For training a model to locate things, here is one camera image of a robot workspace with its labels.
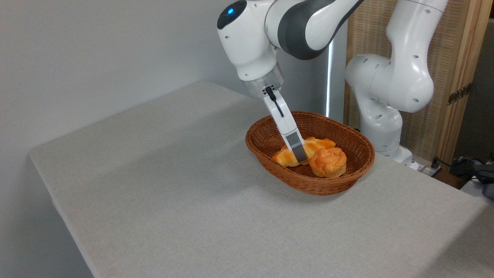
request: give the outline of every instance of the wicker screen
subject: wicker screen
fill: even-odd
[[[427,107],[417,113],[401,112],[403,129],[401,145],[413,154],[431,159],[435,155],[443,116],[448,104],[454,63],[464,26],[468,1],[450,0],[429,47],[429,72],[434,80],[435,92]],[[391,56],[391,43],[386,37],[386,26],[397,0],[366,0],[350,17],[348,26],[347,61],[357,54]],[[346,86],[345,123],[359,126],[357,101]]]

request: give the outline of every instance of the orange bun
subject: orange bun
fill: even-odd
[[[307,155],[307,159],[299,163],[293,151],[288,150],[288,147],[285,145],[282,147],[280,151],[273,155],[272,160],[283,167],[294,167],[300,164],[306,165],[309,164],[310,159],[314,156],[317,150],[324,148],[332,148],[336,146],[336,143],[329,139],[316,139],[315,137],[309,137],[304,140],[304,150]]]
[[[309,163],[318,177],[336,178],[346,172],[346,155],[340,148],[319,149]]]

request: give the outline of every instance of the white wall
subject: white wall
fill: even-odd
[[[231,2],[0,2],[0,277],[91,277],[28,151],[196,81],[244,92],[215,28]],[[326,59],[279,61],[291,109],[323,113]]]

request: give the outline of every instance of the croissant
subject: croissant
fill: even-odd
[[[336,178],[346,172],[346,155],[340,148],[318,150],[309,163],[318,177]]]
[[[315,137],[309,137],[304,140],[304,150],[307,155],[307,159],[299,163],[293,151],[288,150],[288,147],[285,145],[282,147],[280,151],[273,155],[272,160],[283,167],[294,167],[300,164],[306,165],[309,164],[310,159],[314,156],[317,150],[324,148],[332,148],[336,146],[336,143],[329,139],[316,139]]]

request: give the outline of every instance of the door hinge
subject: door hinge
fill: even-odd
[[[450,94],[450,98],[448,99],[448,105],[458,101],[459,99],[465,97],[466,95],[469,95],[471,89],[472,89],[472,83]]]

